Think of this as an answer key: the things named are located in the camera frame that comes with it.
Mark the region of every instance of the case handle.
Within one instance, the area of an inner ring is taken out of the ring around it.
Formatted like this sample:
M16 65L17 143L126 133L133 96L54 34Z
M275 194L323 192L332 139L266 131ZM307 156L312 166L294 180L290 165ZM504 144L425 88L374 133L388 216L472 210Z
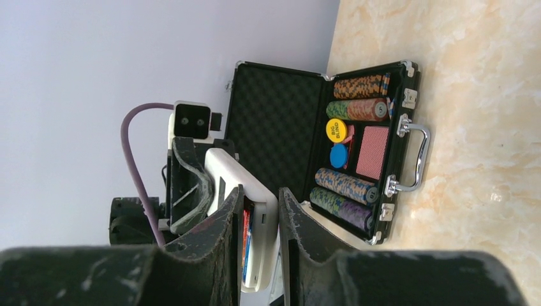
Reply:
M406 133L415 130L421 131L424 135L423 141L419 148L419 154L417 155L417 164L415 165L415 183L411 186L404 186L396 180L396 176L394 174L389 175L387 177L387 182L385 183L385 195L389 198L393 194L397 194L399 191L414 191L421 186L428 147L430 145L430 131L423 125L411 123L411 119L408 118L407 113L400 116L398 128L396 129L396 134L399 137L404 137Z

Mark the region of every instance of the gray wall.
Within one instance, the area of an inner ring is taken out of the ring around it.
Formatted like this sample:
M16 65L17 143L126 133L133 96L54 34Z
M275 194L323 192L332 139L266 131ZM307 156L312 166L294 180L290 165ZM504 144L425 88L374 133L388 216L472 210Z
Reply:
M0 0L0 249L107 244L111 199L136 195L119 143L126 112L183 99L225 113L240 59L324 72L337 8ZM167 119L149 111L131 127L151 196L165 192Z

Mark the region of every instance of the beige marble countertop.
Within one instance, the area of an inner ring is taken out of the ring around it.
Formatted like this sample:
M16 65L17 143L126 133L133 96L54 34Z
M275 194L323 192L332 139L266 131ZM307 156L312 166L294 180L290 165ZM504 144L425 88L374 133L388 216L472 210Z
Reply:
M342 0L328 74L417 62L414 122L433 141L423 185L399 195L386 243L317 219L359 249L486 251L540 305L540 16L540 1ZM410 138L405 173L419 143Z

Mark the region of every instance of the blue poker chip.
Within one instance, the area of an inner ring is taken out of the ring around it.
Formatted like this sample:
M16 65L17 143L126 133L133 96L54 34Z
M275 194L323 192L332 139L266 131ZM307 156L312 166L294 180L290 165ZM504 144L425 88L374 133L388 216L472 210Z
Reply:
M348 161L348 148L341 144L335 144L330 150L330 165L342 168Z

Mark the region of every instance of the yellow button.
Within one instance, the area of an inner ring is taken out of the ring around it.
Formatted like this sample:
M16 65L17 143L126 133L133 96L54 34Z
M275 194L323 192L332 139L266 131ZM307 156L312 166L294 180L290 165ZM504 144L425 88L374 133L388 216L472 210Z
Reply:
M327 122L327 137L334 142L342 142L348 136L348 128L340 119L331 119Z

